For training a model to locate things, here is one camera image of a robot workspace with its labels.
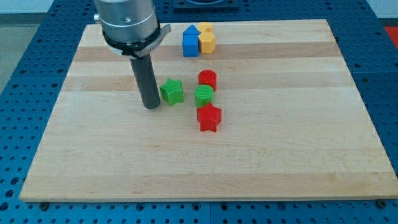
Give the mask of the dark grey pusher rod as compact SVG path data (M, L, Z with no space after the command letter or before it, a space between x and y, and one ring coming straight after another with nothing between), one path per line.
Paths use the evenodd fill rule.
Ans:
M144 107L150 110L158 108L160 96L150 54L130 59L130 63Z

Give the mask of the black clamp mount ring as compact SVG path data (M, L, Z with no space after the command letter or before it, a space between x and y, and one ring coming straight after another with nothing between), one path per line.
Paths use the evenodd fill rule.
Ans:
M163 27L158 28L148 36L146 39L139 40L137 42L124 43L117 42L111 39L105 31L102 31L105 42L109 45L109 49L121 57L126 57L132 60L142 58L150 54L155 50L161 42L165 39L165 36L172 31L171 25L166 24Z

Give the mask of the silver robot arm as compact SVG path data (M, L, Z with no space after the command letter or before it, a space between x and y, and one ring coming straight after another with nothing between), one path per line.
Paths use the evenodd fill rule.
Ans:
M130 60L144 107L159 107L150 54L171 32L171 26L160 24L151 0L95 0L94 4L94 20L101 25L105 42L114 53Z

